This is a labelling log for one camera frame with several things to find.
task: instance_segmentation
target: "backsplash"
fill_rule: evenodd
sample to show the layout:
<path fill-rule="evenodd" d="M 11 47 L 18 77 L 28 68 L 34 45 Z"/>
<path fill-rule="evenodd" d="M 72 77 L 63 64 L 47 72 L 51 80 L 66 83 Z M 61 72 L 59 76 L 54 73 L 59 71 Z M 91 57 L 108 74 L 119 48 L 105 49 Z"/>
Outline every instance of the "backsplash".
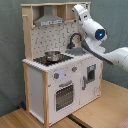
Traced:
<path fill-rule="evenodd" d="M 47 51 L 66 50 L 73 33 L 78 33 L 75 23 L 64 23 L 35 27 L 32 29 L 33 58 L 44 56 Z M 78 46 L 78 36 L 73 38 L 73 43 Z"/>

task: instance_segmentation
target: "cabinet door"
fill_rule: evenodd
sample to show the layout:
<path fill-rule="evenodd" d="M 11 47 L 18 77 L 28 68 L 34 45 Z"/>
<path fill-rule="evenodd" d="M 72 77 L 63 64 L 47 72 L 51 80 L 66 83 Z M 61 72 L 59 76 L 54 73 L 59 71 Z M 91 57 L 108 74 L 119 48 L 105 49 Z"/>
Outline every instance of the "cabinet door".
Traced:
<path fill-rule="evenodd" d="M 92 57 L 82 61 L 80 105 L 83 106 L 99 96 L 102 61 Z"/>

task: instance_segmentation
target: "wooden table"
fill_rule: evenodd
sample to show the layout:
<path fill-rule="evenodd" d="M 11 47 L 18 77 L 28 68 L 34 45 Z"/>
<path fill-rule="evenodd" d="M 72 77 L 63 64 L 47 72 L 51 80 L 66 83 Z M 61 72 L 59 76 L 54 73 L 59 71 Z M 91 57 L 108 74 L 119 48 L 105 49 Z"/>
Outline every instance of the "wooden table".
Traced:
<path fill-rule="evenodd" d="M 102 80 L 102 95 L 71 114 L 87 128 L 115 128 L 128 118 L 128 89 Z"/>
<path fill-rule="evenodd" d="M 44 128 L 37 119 L 23 109 L 0 118 L 0 128 Z M 50 128 L 81 128 L 69 118 L 64 118 Z"/>

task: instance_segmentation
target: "wall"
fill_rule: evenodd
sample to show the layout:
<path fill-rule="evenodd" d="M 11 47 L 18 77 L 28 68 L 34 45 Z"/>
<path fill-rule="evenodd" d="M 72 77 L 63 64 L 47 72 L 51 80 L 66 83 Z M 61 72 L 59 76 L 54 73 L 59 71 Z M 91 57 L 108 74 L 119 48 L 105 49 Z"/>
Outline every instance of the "wall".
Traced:
<path fill-rule="evenodd" d="M 66 50 L 73 33 L 78 33 L 75 23 L 63 23 L 33 28 L 31 35 L 33 58 L 36 59 L 44 56 L 45 52 L 48 51 Z M 73 37 L 72 41 L 77 47 L 78 36 Z"/>
<path fill-rule="evenodd" d="M 91 16 L 104 26 L 108 39 L 102 46 L 110 52 L 128 47 L 127 0 L 91 1 Z M 20 4 L 69 2 L 68 0 L 1 0 L 0 1 L 0 116 L 16 109 L 25 101 L 23 66 L 24 55 L 22 15 Z M 120 67 L 104 64 L 103 78 L 128 88 L 128 73 Z"/>

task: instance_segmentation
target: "door handle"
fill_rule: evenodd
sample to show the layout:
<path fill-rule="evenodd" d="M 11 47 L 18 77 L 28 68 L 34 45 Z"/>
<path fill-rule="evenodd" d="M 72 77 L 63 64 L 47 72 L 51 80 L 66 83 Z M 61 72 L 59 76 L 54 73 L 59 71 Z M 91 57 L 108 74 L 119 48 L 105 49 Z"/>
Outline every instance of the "door handle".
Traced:
<path fill-rule="evenodd" d="M 72 83 L 72 80 L 68 81 L 66 84 L 61 84 L 59 85 L 59 87 L 65 87 L 65 86 L 68 86 Z"/>
<path fill-rule="evenodd" d="M 85 90 L 86 88 L 86 77 L 85 76 L 83 76 L 83 81 L 84 81 L 84 87 L 82 87 L 82 90 Z"/>

